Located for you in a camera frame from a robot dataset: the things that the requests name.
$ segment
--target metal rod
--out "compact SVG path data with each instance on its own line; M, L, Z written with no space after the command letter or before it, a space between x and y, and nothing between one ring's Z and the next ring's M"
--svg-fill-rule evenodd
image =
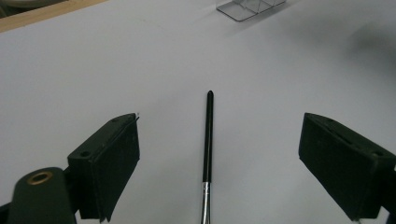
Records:
M210 183L212 182L212 142L213 142L213 91L207 93L206 124L205 124L205 154L203 175L203 203L201 224L210 223Z

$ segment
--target white table surface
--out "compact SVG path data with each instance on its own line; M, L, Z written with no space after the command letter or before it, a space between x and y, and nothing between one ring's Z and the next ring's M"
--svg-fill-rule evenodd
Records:
M139 113L141 160L111 223L200 223L212 90L212 222L351 223L298 158L304 112L396 153L395 11L288 0L237 23L212 0L109 0L2 33L0 204L23 175L66 168L108 120Z

